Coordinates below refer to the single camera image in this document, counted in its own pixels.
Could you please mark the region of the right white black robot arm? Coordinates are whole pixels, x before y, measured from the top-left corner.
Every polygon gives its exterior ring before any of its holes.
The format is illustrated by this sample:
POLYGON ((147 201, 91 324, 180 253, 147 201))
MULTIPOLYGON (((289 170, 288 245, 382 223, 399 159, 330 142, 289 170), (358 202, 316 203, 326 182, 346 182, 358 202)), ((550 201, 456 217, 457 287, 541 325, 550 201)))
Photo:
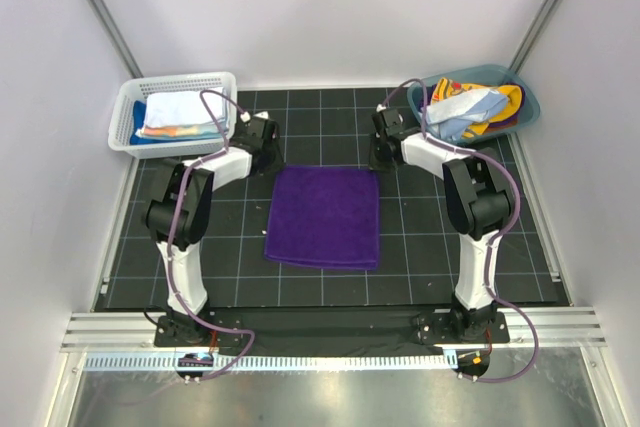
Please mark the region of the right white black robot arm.
POLYGON ((459 234, 459 274, 451 308, 437 322, 444 335, 463 343, 485 337, 498 316, 495 271, 503 236, 520 212, 513 177, 489 151, 447 143, 407 128, 399 111, 379 105, 371 115, 369 166, 385 171, 408 165, 442 180, 449 222, 459 234))

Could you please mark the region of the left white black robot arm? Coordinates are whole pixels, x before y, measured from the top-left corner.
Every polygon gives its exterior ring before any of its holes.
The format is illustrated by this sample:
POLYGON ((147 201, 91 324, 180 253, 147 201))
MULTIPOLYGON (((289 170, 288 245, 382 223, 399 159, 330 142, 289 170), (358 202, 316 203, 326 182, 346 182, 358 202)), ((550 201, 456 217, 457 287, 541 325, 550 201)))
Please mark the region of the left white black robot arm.
POLYGON ((223 148, 157 171, 143 223, 161 253, 168 283, 165 314, 155 321, 157 347, 200 347, 219 337, 242 346, 238 321, 214 321, 201 268, 201 241, 209 227, 213 193, 235 181, 284 167, 279 125, 268 112, 243 114, 242 127, 223 148))

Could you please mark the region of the light blue white towel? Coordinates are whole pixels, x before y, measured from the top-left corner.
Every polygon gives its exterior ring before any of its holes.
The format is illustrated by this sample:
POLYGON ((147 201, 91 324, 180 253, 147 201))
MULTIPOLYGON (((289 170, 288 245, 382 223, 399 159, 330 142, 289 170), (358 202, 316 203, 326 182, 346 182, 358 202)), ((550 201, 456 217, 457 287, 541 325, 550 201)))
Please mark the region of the light blue white towel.
POLYGON ((424 107, 421 126, 445 142, 470 142, 487 131, 490 120, 507 104, 508 97, 493 88, 464 91, 424 107))

